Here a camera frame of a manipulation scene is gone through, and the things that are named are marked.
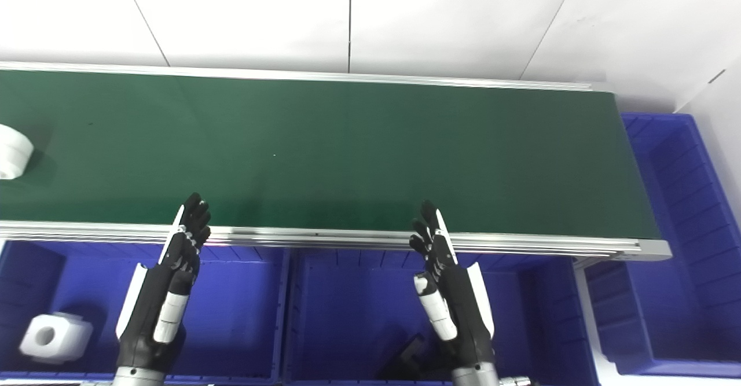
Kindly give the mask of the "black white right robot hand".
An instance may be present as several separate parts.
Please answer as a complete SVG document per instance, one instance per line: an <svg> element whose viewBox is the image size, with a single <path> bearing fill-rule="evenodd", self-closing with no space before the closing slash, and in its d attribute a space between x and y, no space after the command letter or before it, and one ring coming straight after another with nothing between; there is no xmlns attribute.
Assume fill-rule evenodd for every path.
<svg viewBox="0 0 741 386"><path fill-rule="evenodd" d="M453 369L489 369L495 362L493 315L478 262L463 266L437 206L424 200L409 245L423 258L414 275L417 297Z"/></svg>

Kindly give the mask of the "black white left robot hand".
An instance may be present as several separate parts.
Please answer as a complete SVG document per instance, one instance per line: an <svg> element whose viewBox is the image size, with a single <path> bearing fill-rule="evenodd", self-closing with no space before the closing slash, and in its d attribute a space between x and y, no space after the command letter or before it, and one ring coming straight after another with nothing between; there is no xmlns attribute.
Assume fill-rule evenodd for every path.
<svg viewBox="0 0 741 386"><path fill-rule="evenodd" d="M209 205L192 193L178 209L153 267L137 264L116 325L118 371L169 373L185 341L182 320L211 235Z"/></svg>

